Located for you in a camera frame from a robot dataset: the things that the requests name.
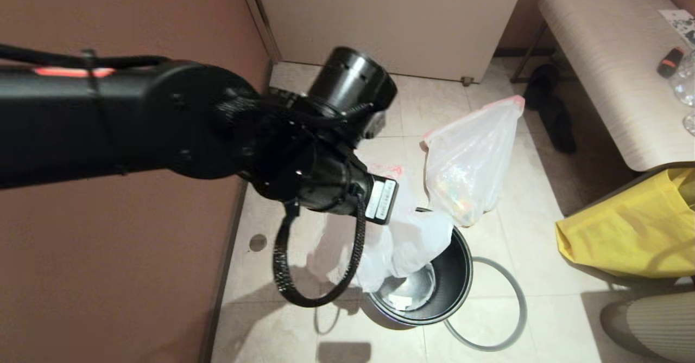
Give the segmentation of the printed paper card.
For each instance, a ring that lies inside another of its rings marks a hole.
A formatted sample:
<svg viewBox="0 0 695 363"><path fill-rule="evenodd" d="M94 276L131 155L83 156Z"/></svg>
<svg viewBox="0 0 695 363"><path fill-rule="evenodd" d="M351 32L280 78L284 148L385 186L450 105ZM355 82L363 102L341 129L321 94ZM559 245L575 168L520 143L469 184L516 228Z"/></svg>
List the printed paper card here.
<svg viewBox="0 0 695 363"><path fill-rule="evenodd" d="M683 9L663 9L658 10L658 13L691 49L695 49L695 16Z"/></svg>

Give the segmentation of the dark baseboard strip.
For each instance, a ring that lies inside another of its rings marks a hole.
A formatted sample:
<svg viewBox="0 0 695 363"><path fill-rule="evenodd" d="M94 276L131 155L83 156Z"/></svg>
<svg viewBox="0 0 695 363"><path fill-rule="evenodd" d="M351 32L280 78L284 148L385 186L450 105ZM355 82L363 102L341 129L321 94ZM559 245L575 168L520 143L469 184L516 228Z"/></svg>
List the dark baseboard strip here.
<svg viewBox="0 0 695 363"><path fill-rule="evenodd" d="M236 179L236 189L234 190L232 197L228 231L226 232L226 241L224 242L222 257L219 263L213 301L208 312L207 324L204 336L202 338L201 350L199 352L197 363L211 363L212 361L213 348L218 330L219 314L223 306L224 289L226 282L228 281L229 269L231 266L233 250L237 237L238 225L243 212L247 187L247 180Z"/></svg>

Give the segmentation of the yellow fabric bag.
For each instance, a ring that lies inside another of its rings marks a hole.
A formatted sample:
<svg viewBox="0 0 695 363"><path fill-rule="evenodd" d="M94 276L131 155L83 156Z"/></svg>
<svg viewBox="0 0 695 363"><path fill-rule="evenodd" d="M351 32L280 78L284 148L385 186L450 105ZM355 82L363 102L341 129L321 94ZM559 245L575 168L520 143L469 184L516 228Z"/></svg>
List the yellow fabric bag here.
<svg viewBox="0 0 695 363"><path fill-rule="evenodd" d="M573 264L613 276L695 276L695 167L671 168L555 225Z"/></svg>

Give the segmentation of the beige wood-grain bench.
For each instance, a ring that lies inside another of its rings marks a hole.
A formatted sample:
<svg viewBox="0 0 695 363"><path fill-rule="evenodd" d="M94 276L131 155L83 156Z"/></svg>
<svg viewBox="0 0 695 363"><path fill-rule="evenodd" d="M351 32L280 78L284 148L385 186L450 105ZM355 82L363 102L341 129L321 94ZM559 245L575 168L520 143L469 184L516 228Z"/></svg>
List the beige wood-grain bench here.
<svg viewBox="0 0 695 363"><path fill-rule="evenodd" d="M627 166L649 171L695 162L690 108L657 73L684 46L660 15L671 0L539 0L541 15Z"/></svg>

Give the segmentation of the black round trash bin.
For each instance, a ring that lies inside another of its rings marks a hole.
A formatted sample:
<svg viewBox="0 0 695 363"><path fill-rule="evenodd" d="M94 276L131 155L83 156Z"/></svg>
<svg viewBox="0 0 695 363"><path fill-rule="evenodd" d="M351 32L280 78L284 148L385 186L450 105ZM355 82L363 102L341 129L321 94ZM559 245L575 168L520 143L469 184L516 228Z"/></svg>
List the black round trash bin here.
<svg viewBox="0 0 695 363"><path fill-rule="evenodd" d="M362 309L370 320L392 330L439 323L461 308L472 276L471 250L454 226L444 252L407 277L387 277L375 293L365 295Z"/></svg>

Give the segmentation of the black remote with red button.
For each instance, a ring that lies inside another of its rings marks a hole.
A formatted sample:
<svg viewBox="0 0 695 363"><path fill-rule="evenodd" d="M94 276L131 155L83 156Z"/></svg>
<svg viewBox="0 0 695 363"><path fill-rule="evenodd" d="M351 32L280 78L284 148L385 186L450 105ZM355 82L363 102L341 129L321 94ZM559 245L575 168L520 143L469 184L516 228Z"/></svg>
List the black remote with red button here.
<svg viewBox="0 0 695 363"><path fill-rule="evenodd" d="M684 56L684 49L673 47L658 64L657 74L664 79L674 76Z"/></svg>

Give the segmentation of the white door panel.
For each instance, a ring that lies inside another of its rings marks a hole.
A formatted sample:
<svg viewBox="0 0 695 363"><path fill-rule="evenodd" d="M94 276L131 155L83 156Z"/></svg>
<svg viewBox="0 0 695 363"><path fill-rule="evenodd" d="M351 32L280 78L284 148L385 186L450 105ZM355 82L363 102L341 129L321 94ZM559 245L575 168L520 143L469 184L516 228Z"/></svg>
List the white door panel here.
<svg viewBox="0 0 695 363"><path fill-rule="evenodd" d="M320 65L338 46L387 71L480 81L518 0L246 0L275 62Z"/></svg>

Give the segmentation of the white trash bag with rubbish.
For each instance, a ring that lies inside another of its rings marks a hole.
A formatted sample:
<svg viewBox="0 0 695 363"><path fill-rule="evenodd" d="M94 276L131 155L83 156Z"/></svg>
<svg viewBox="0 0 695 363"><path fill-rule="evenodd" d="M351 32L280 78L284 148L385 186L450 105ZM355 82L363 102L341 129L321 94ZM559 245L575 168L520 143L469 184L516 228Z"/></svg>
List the white trash bag with rubbish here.
<svg viewBox="0 0 695 363"><path fill-rule="evenodd" d="M496 207L524 110L516 94L424 135L424 183L433 209L471 227Z"/></svg>

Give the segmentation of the black slipper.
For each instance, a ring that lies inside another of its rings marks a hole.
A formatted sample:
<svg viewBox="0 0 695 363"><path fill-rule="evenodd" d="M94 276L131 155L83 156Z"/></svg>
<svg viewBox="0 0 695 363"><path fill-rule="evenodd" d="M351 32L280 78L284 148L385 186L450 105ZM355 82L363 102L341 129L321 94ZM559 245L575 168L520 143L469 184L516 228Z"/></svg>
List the black slipper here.
<svg viewBox="0 0 695 363"><path fill-rule="evenodd" d="M556 66L547 63L537 67L529 77L528 85L523 94L525 108L538 111L553 96L559 78L560 72Z"/></svg>
<svg viewBox="0 0 695 363"><path fill-rule="evenodd" d="M573 154L577 144L573 135L573 121L564 102L551 96L538 110L541 122L553 147L564 154Z"/></svg>

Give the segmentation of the white red-printed bag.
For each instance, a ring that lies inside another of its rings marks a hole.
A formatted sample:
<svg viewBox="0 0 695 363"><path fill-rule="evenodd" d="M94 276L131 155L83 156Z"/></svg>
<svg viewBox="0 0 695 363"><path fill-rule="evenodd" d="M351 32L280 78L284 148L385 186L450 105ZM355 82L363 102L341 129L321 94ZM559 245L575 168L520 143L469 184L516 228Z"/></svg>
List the white red-printed bag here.
<svg viewBox="0 0 695 363"><path fill-rule="evenodd" d="M399 185L389 224L367 222L362 258L350 282L351 287L375 293L387 278L410 276L442 254L450 244L453 224L442 212L417 212L412 173L404 166L372 163L368 168ZM349 215L328 215L320 241L306 257L306 266L319 281L337 284L344 276L356 225Z"/></svg>

